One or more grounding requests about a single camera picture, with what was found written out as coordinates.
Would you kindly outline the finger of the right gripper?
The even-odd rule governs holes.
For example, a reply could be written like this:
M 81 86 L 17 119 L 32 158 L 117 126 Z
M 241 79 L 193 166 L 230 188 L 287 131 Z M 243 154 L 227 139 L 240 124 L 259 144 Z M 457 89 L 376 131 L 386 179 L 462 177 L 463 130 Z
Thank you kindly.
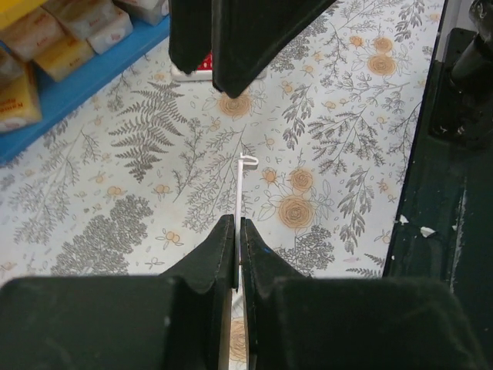
M 212 1 L 169 1 L 169 57 L 179 71 L 196 71 L 211 52 Z
M 212 2 L 213 85 L 239 97 L 277 54 L 332 1 Z

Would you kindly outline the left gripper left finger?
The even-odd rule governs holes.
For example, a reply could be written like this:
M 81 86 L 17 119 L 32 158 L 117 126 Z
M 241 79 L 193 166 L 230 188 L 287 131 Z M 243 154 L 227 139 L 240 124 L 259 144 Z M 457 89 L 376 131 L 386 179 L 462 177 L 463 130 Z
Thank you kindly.
M 3 369 L 225 369 L 235 226 L 158 275 L 22 277 L 1 289 Z

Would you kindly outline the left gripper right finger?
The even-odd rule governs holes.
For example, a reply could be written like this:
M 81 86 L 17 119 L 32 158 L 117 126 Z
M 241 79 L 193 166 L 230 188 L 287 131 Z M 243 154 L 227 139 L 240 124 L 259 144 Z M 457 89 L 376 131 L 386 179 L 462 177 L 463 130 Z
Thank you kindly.
M 483 369 L 458 299 L 423 278 L 318 279 L 240 227 L 250 369 Z

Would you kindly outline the white battery cover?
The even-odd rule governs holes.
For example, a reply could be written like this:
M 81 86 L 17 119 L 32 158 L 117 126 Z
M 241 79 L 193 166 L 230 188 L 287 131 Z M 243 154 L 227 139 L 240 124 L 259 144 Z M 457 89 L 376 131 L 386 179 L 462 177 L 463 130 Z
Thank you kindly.
M 255 156 L 240 153 L 237 162 L 237 179 L 236 179 L 236 203 L 235 203 L 235 253 L 236 266 L 240 265 L 240 230 L 242 217 L 242 201 L 243 201 L 243 172 L 247 170 L 256 170 L 259 165 L 259 160 Z

